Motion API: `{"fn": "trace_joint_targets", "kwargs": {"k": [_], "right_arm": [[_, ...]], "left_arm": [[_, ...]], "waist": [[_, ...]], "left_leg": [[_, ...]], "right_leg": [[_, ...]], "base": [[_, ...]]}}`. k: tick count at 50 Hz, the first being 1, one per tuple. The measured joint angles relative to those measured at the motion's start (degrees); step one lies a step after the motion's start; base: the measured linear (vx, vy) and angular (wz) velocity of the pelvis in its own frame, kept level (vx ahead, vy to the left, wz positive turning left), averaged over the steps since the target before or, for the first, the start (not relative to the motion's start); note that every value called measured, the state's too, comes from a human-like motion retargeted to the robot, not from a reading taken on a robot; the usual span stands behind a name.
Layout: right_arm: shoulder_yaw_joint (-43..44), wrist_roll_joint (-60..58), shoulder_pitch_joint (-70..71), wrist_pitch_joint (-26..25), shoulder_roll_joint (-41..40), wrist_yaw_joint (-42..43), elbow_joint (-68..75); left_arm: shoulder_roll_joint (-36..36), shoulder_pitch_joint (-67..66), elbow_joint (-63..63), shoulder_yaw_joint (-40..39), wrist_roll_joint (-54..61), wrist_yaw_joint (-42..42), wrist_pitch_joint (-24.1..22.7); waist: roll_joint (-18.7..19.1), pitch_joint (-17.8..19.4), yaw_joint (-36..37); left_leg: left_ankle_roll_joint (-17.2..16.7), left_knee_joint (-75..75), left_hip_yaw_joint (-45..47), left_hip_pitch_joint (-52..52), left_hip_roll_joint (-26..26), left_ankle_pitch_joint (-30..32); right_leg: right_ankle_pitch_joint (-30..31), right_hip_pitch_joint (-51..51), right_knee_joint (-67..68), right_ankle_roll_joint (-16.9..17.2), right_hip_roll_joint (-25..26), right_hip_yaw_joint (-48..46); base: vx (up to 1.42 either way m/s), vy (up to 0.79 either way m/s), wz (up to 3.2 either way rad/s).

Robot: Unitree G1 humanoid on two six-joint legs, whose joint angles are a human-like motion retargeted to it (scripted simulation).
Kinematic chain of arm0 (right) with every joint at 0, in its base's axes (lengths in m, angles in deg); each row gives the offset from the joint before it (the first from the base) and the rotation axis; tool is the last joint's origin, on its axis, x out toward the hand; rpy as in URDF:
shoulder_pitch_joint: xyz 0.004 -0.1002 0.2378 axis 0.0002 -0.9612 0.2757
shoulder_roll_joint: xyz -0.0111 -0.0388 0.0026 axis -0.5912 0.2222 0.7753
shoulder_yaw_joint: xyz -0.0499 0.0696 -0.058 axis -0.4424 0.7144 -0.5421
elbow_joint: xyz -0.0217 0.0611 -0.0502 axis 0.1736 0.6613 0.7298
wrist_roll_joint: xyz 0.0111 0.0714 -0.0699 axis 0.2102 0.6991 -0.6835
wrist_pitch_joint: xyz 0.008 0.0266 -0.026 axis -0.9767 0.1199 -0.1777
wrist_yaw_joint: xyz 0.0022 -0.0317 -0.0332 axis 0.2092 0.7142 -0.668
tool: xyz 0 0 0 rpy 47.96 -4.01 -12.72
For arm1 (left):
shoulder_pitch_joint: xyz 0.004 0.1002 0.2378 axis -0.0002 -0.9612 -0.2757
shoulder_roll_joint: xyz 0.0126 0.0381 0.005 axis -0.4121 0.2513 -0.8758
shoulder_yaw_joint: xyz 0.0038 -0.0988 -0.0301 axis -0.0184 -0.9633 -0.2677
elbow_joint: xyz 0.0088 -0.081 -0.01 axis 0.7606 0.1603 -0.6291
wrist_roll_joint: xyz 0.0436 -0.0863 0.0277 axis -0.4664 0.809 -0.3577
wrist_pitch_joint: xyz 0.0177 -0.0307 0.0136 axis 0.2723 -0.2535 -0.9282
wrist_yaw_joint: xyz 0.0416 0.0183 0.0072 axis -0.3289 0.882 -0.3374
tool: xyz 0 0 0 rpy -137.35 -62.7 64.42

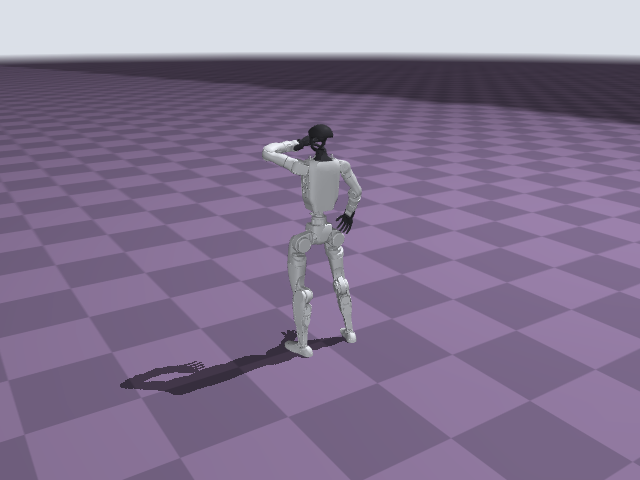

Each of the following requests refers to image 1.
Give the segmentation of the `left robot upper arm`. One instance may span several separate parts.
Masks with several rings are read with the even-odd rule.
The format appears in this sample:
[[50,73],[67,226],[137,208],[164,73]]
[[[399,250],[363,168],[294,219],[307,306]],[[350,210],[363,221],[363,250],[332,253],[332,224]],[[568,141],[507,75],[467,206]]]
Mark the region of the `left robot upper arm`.
[[[265,147],[265,146],[264,146]],[[306,176],[309,166],[305,161],[297,158],[291,158],[285,154],[267,152],[263,148],[262,157],[265,161],[271,161],[275,164],[288,169],[290,172],[296,175]]]

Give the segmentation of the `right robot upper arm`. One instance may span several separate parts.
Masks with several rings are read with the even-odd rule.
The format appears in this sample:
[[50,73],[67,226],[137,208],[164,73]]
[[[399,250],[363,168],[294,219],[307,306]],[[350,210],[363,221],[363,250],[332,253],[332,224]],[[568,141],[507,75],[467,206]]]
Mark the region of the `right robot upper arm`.
[[352,199],[356,199],[362,193],[362,189],[351,170],[351,166],[349,162],[345,160],[338,160],[340,163],[340,173],[345,183],[350,187],[348,191],[348,196]]

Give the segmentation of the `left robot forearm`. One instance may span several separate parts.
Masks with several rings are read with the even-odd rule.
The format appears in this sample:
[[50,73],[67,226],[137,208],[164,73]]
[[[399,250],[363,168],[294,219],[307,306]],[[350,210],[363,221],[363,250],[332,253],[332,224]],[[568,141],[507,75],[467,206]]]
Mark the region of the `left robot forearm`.
[[[267,152],[274,152],[275,153],[285,153],[285,152],[297,152],[294,151],[294,146],[300,144],[297,140],[293,140],[293,141],[284,141],[281,143],[270,143],[268,145],[266,145],[264,147],[265,151]],[[299,150],[298,150],[299,151]]]

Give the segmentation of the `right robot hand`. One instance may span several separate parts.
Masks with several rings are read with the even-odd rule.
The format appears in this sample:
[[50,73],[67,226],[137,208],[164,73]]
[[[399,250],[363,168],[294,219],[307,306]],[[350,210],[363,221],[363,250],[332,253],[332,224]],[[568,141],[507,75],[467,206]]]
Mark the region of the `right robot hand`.
[[[345,209],[345,211],[346,211],[346,209]],[[349,226],[349,228],[348,228],[348,230],[347,230],[347,232],[346,232],[346,234],[347,234],[347,233],[350,231],[350,229],[351,229],[351,226],[352,226],[352,223],[353,223],[353,219],[352,219],[352,218],[354,217],[354,214],[355,214],[355,211],[352,213],[351,217],[349,217],[349,216],[348,216],[348,215],[346,215],[346,214],[345,214],[345,212],[344,212],[344,214],[343,214],[343,215],[339,216],[339,217],[336,219],[336,221],[338,221],[338,220],[339,220],[339,219],[341,219],[341,218],[342,218],[342,221],[341,221],[341,222],[340,222],[340,224],[337,226],[337,229],[338,229],[338,228],[342,225],[342,223],[344,222],[343,226],[341,227],[341,229],[340,229],[339,231],[341,231],[341,230],[345,227],[345,225],[346,225],[346,227],[345,227],[345,229],[344,229],[344,231],[343,231],[343,233],[344,233],[344,232],[346,231],[346,229],[348,228],[348,226]]]

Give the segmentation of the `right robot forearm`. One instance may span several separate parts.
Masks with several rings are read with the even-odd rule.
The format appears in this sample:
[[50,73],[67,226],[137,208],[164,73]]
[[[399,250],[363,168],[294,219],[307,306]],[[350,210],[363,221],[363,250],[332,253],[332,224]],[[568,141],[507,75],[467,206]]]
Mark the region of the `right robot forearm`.
[[345,211],[345,214],[348,215],[349,217],[351,217],[352,213],[357,208],[357,205],[360,202],[361,195],[362,193],[356,199],[352,199],[349,197],[349,201],[348,201],[348,204],[346,205],[346,211]]

